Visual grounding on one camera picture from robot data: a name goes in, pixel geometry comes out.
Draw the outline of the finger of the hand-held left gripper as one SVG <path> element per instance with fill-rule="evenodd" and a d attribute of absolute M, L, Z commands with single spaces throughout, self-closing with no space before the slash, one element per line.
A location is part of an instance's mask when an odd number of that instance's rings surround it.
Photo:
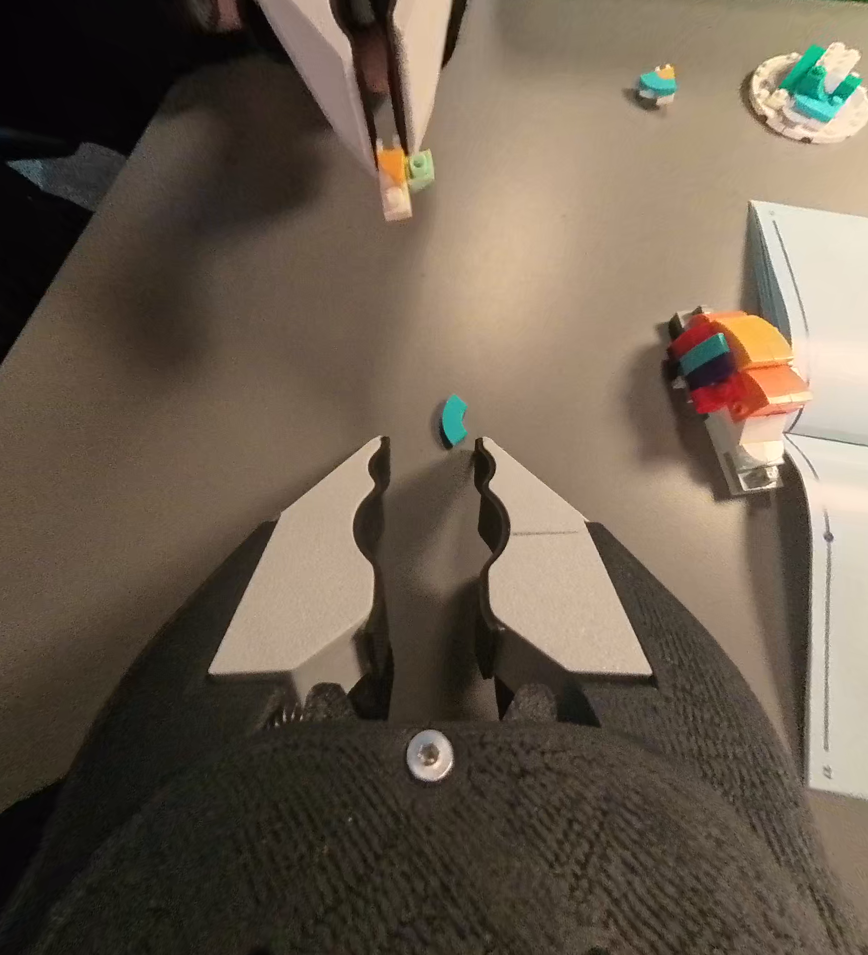
<path fill-rule="evenodd" d="M 435 107 L 451 1 L 392 1 L 385 22 L 394 125 L 408 154 L 423 147 Z"/>
<path fill-rule="evenodd" d="M 332 131 L 378 176 L 376 110 L 382 101 L 381 3 L 260 1 L 267 26 Z"/>

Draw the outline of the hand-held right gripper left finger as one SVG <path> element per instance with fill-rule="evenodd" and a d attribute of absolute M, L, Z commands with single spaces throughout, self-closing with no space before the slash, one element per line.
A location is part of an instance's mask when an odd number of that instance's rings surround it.
<path fill-rule="evenodd" d="M 373 437 L 281 512 L 211 680 L 273 681 L 287 706 L 337 685 L 361 717 L 388 717 L 393 658 L 376 552 L 390 472 L 390 438 Z"/>

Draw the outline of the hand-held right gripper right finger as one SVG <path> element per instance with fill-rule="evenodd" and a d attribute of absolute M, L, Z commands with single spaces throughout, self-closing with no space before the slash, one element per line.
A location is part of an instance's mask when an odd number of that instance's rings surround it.
<path fill-rule="evenodd" d="M 478 533 L 475 656 L 500 715 L 527 686 L 561 720 L 597 720 L 589 687 L 653 688 L 654 671 L 585 516 L 490 437 L 474 454 Z"/>

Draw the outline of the small orange green lego assembly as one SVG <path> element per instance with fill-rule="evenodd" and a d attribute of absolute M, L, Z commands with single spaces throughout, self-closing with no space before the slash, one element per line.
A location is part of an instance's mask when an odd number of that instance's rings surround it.
<path fill-rule="evenodd" d="M 383 218 L 406 221 L 413 216 L 412 197 L 436 180 L 432 151 L 408 154 L 396 139 L 386 146 L 377 138 L 375 147 Z"/>

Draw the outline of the teal curved lego piece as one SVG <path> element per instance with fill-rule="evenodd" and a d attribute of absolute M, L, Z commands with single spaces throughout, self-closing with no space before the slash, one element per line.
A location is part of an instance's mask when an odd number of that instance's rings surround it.
<path fill-rule="evenodd" d="M 440 401 L 435 414 L 436 432 L 440 445 L 445 450 L 458 447 L 466 440 L 468 436 L 465 424 L 467 409 L 467 403 L 455 393 Z"/>

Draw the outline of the small teal lego assembly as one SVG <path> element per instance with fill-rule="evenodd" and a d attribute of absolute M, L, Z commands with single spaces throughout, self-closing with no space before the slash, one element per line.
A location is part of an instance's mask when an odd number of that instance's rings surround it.
<path fill-rule="evenodd" d="M 678 90 L 675 66 L 661 64 L 642 73 L 635 90 L 636 100 L 645 108 L 663 109 L 674 100 Z"/>

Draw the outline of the colourful lego build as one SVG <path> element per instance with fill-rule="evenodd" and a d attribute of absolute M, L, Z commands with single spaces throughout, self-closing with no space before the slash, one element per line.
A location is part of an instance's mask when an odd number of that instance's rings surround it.
<path fill-rule="evenodd" d="M 812 399 L 789 340 L 759 315 L 702 306 L 667 329 L 664 373 L 703 420 L 730 495 L 780 487 L 786 436 Z"/>

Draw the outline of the open lego instruction booklet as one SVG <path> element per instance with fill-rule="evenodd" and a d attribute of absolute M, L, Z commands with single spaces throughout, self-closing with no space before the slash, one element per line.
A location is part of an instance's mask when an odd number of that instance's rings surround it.
<path fill-rule="evenodd" d="M 812 393 L 786 432 L 812 542 L 806 778 L 868 800 L 868 218 L 749 206 L 762 313 Z"/>

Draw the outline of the white round lego assembly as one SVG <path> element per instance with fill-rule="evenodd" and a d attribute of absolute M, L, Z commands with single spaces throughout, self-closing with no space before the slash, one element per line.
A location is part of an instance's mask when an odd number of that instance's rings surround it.
<path fill-rule="evenodd" d="M 844 142 L 868 125 L 861 58 L 842 42 L 768 58 L 748 79 L 748 104 L 780 137 L 811 145 Z"/>

